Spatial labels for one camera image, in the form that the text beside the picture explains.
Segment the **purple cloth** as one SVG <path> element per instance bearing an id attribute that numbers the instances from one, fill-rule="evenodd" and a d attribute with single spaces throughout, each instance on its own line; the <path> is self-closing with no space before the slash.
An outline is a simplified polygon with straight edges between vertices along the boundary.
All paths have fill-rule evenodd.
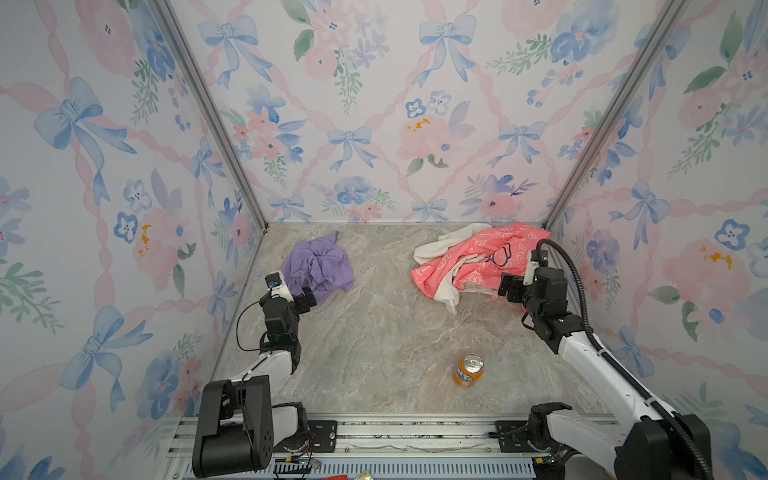
<path id="1" fill-rule="evenodd" d="M 318 303 L 338 290 L 348 292 L 354 285 L 350 259 L 337 244 L 335 231 L 310 241 L 297 243 L 281 266 L 286 285 L 293 296 L 308 287 Z"/>

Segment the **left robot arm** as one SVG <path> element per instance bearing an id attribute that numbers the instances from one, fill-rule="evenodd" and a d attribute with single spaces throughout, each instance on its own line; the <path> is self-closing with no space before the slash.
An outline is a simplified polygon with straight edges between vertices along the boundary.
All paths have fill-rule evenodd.
<path id="1" fill-rule="evenodd" d="M 293 294 L 279 272 L 265 277 L 267 292 L 256 302 L 264 314 L 255 363 L 202 391 L 191 466 L 198 479 L 263 470 L 275 449 L 309 447 L 311 433 L 300 402 L 275 404 L 272 391 L 300 362 L 300 315 L 316 305 L 311 290 Z"/>

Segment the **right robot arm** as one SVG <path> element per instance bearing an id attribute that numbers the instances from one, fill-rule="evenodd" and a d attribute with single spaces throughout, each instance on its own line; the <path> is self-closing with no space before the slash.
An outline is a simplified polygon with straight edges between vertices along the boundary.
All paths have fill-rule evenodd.
<path id="1" fill-rule="evenodd" d="M 581 455 L 614 479 L 711 479 L 711 434 L 696 415 L 683 415 L 645 387 L 598 339 L 590 326 L 581 278 L 548 264 L 556 242 L 544 239 L 528 255 L 522 276 L 505 274 L 499 295 L 522 306 L 523 326 L 569 363 L 600 396 L 612 425 L 589 420 L 563 402 L 531 407 L 527 422 L 495 434 L 540 453 L 541 467 L 561 468 Z"/>

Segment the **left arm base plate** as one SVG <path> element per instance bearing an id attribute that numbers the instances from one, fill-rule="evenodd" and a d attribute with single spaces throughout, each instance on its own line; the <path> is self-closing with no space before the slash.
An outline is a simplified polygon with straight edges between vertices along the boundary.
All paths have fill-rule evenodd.
<path id="1" fill-rule="evenodd" d="M 294 436 L 282 440 L 275 447 L 279 454 L 334 453 L 338 438 L 335 420 L 309 420 Z"/>

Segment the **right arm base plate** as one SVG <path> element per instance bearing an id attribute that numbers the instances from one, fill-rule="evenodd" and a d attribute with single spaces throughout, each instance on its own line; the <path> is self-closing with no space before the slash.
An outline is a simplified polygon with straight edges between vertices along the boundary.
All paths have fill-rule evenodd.
<path id="1" fill-rule="evenodd" d="M 498 420 L 494 423 L 494 428 L 489 435 L 497 440 L 502 453 L 536 452 L 529 442 L 526 421 Z"/>

